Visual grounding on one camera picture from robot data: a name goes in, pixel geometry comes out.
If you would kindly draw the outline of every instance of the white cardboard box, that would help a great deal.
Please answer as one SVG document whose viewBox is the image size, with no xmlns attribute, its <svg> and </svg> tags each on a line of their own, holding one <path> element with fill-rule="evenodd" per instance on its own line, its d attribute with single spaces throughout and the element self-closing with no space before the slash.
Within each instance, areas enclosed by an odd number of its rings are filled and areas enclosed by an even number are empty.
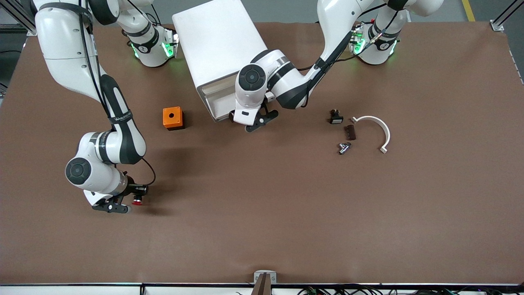
<svg viewBox="0 0 524 295">
<path fill-rule="evenodd" d="M 191 77 L 215 121 L 235 109 L 235 78 L 267 49 L 241 0 L 212 0 L 173 15 Z"/>
</svg>

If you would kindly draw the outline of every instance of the floor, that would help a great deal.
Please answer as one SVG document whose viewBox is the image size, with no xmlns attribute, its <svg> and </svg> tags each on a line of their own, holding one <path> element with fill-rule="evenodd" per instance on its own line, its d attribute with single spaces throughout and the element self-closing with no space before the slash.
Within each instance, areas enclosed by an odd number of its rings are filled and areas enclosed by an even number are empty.
<svg viewBox="0 0 524 295">
<path fill-rule="evenodd" d="M 162 23 L 171 23 L 171 15 L 209 0 L 156 0 L 155 8 Z M 317 0 L 243 0 L 244 6 L 254 22 L 282 22 L 282 23 L 314 23 L 318 21 L 316 16 Z M 373 6 L 382 3 L 375 0 Z M 471 7 L 476 20 L 486 21 L 496 18 L 509 4 L 511 0 L 474 0 Z M 151 7 L 144 11 L 153 13 Z M 374 16 L 370 13 L 362 18 L 369 20 Z M 411 14 L 413 22 L 465 22 L 466 12 L 462 0 L 444 0 L 444 4 L 435 14 L 429 17 L 421 17 Z M 15 23 L 15 21 L 0 9 L 0 24 Z M 524 8 L 517 11 L 504 25 L 509 37 L 510 48 L 515 57 L 517 65 L 524 68 Z M 25 42 L 23 34 L 0 34 L 0 51 L 21 50 Z M 5 52 L 0 54 L 0 83 L 8 87 L 10 78 L 18 61 L 19 53 Z M 5 89 L 0 85 L 0 93 Z"/>
</svg>

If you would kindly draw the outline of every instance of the table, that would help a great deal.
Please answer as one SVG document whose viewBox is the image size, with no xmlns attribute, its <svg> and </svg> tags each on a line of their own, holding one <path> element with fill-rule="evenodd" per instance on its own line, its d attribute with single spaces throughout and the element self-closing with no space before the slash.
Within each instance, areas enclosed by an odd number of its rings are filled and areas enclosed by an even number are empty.
<svg viewBox="0 0 524 295">
<path fill-rule="evenodd" d="M 257 24 L 297 67 L 317 24 Z M 487 23 L 409 23 L 384 65 L 335 65 L 307 108 L 248 134 L 214 123 L 183 59 L 147 68 L 119 28 L 96 28 L 158 178 L 132 214 L 97 212 L 64 168 L 100 105 L 56 84 L 30 37 L 0 108 L 0 283 L 519 283 L 524 276 L 524 88 Z M 167 131 L 181 106 L 188 128 Z M 357 123 L 345 155 L 331 109 Z M 149 182 L 144 163 L 120 165 Z"/>
</svg>

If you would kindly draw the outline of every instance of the wire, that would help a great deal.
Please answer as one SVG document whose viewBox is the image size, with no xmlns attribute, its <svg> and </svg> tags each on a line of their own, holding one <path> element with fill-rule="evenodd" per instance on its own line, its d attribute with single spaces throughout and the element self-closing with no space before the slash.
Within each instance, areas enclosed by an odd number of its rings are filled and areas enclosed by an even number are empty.
<svg viewBox="0 0 524 295">
<path fill-rule="evenodd" d="M 155 18 L 151 13 L 146 12 L 146 15 L 147 15 L 147 18 L 149 18 L 149 21 L 153 23 L 153 25 L 155 25 L 155 26 L 160 25 L 160 23 L 158 22 L 158 20 L 157 20 L 157 19 L 156 19 L 156 18 Z"/>
<path fill-rule="evenodd" d="M 155 12 L 155 15 L 157 16 L 158 24 L 161 25 L 162 22 L 160 21 L 160 17 L 158 16 L 157 10 L 155 9 L 155 6 L 151 4 L 151 7 L 153 8 L 153 11 Z"/>
<path fill-rule="evenodd" d="M 142 14 L 143 17 L 147 18 L 146 15 L 144 15 L 144 13 L 142 12 L 142 10 L 138 9 L 138 7 L 136 7 L 135 3 L 131 2 L 131 0 L 127 0 L 138 12 L 140 12 L 140 14 Z"/>
<path fill-rule="evenodd" d="M 308 80 L 308 84 L 305 86 L 305 102 L 304 105 L 301 106 L 301 108 L 305 108 L 308 106 L 309 102 L 309 84 L 311 83 L 311 80 Z"/>
<path fill-rule="evenodd" d="M 18 52 L 18 53 L 22 53 L 22 51 L 20 51 L 20 50 L 6 50 L 6 51 L 0 51 L 0 53 L 8 53 L 8 52 Z"/>
<path fill-rule="evenodd" d="M 386 6 L 386 5 L 387 5 L 387 4 L 384 3 L 384 4 L 381 4 L 381 5 L 375 6 L 375 7 L 371 8 L 371 9 L 368 9 L 368 10 L 362 12 L 358 17 L 361 17 L 361 16 L 365 15 L 366 13 L 372 12 L 372 11 L 374 11 L 375 9 L 379 9 L 379 8 L 384 7 L 384 6 Z"/>
<path fill-rule="evenodd" d="M 80 7 L 82 7 L 82 5 L 81 5 L 82 4 L 82 0 L 79 0 L 79 4 L 80 4 Z M 93 81 L 93 86 L 94 86 L 94 88 L 96 90 L 96 94 L 98 95 L 98 97 L 100 99 L 100 104 L 102 104 L 102 106 L 104 107 L 104 111 L 107 114 L 107 116 L 110 117 L 111 115 L 109 114 L 109 111 L 107 109 L 107 105 L 106 105 L 104 99 L 102 98 L 102 95 L 100 94 L 100 91 L 98 89 L 98 85 L 96 84 L 95 75 L 93 73 L 93 68 L 91 66 L 91 59 L 89 58 L 88 45 L 85 42 L 84 21 L 83 21 L 83 18 L 82 18 L 81 15 L 78 15 L 78 18 L 79 18 L 79 22 L 80 22 L 80 34 L 82 36 L 82 45 L 84 47 L 85 59 L 88 62 L 89 74 L 91 76 L 91 80 Z"/>
<path fill-rule="evenodd" d="M 157 174 L 155 173 L 155 169 L 153 169 L 153 167 L 151 166 L 151 164 L 149 164 L 149 162 L 147 162 L 146 159 L 142 158 L 142 161 L 146 162 L 146 164 L 149 166 L 149 168 L 151 169 L 151 172 L 153 172 L 153 181 L 151 181 L 150 183 L 146 184 L 146 185 L 151 185 L 153 183 L 155 183 L 155 180 L 157 180 Z"/>
<path fill-rule="evenodd" d="M 309 70 L 309 69 L 311 69 L 312 67 L 313 67 L 313 65 L 310 65 L 310 66 L 308 66 L 308 67 L 306 67 L 306 68 L 301 68 L 301 69 L 298 69 L 298 70 L 299 70 L 299 71 L 305 71 L 305 70 Z"/>
<path fill-rule="evenodd" d="M 365 15 L 366 13 L 370 13 L 370 12 L 372 12 L 372 11 L 374 11 L 374 10 L 376 10 L 376 9 L 379 9 L 379 8 L 381 8 L 381 7 L 384 7 L 384 6 L 386 6 L 386 5 L 387 5 L 387 4 L 384 3 L 384 4 L 381 4 L 381 5 L 375 6 L 375 7 L 371 8 L 371 9 L 368 9 L 368 10 L 362 12 L 358 17 L 361 17 L 361 16 Z M 347 60 L 353 59 L 353 58 L 355 58 L 355 57 L 356 57 L 356 56 L 353 56 L 353 57 L 350 57 L 350 58 L 346 58 L 346 59 L 337 60 L 337 61 L 334 61 L 334 62 L 331 63 L 331 64 L 334 64 L 335 62 L 339 62 L 339 61 L 347 61 Z M 306 67 L 306 68 L 301 68 L 301 69 L 298 69 L 298 70 L 299 70 L 299 71 L 309 70 L 309 69 L 311 69 L 313 66 L 314 66 L 314 65 L 310 65 L 310 66 L 308 66 L 308 67 Z"/>
</svg>

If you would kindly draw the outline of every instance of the orange box with hole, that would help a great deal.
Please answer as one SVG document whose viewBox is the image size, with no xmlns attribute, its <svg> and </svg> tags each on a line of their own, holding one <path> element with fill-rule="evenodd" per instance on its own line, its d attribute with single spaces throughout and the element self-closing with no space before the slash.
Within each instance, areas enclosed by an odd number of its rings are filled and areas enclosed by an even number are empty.
<svg viewBox="0 0 524 295">
<path fill-rule="evenodd" d="M 184 129 L 184 112 L 181 107 L 165 108 L 163 110 L 163 125 L 167 130 Z"/>
</svg>

